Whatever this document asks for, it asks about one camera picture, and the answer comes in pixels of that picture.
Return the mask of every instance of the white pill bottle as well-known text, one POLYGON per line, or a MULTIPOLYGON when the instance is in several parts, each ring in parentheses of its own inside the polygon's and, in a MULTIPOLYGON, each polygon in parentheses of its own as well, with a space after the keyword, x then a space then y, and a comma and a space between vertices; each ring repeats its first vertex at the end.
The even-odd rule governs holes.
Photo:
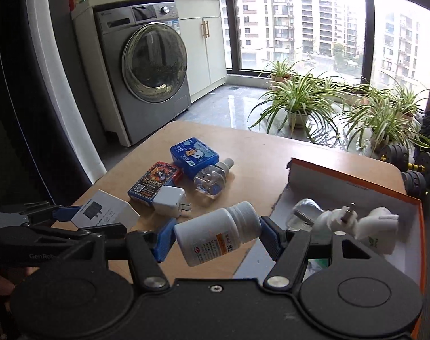
POLYGON ((177 224, 177 243, 190 267, 232 252, 261 234, 259 216, 249 202, 177 224))

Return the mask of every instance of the white plug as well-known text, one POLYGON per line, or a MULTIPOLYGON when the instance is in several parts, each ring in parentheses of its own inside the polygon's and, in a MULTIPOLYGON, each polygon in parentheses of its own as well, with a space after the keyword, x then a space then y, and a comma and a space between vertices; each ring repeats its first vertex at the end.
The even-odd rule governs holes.
POLYGON ((160 188, 152 200, 152 206, 158 214, 167 217, 179 217, 182 211, 191 211, 190 204, 186 202, 185 191, 168 185, 160 188))

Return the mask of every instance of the dumbbell weight plate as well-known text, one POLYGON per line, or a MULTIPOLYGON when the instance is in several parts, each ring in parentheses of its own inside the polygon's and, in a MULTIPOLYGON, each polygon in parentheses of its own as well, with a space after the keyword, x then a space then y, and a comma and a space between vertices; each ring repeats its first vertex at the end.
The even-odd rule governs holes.
POLYGON ((426 180, 426 186, 429 189, 430 188, 430 153, 429 152, 421 152, 416 160, 416 165, 421 165, 425 167, 425 171, 423 172, 423 175, 426 180))
POLYGON ((407 195, 423 199, 426 195, 426 180, 418 171, 406 171, 401 173, 407 195))
POLYGON ((387 144, 382 150, 382 154, 385 155, 386 162, 396 166, 399 171, 407 171, 409 165, 409 151, 407 147, 398 144, 387 144))

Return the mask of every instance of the orange label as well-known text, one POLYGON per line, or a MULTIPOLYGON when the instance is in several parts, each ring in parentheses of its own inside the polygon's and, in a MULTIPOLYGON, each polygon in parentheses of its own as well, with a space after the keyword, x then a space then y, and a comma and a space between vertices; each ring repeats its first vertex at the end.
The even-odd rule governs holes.
POLYGON ((221 254, 222 255, 226 254, 228 252, 228 249, 227 249, 226 243, 223 239, 223 234, 217 234, 216 239, 218 241, 218 245, 220 246, 221 254))

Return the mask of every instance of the cabinet handle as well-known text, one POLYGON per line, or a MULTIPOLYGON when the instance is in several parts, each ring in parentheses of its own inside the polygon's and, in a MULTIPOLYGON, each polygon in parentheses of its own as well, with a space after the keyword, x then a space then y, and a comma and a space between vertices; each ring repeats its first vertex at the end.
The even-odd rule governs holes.
POLYGON ((210 37, 210 31, 209 31, 209 21, 206 20, 205 24, 207 25, 207 37, 210 37))
POLYGON ((207 38, 207 32, 205 31, 205 21, 202 21, 202 37, 207 38))

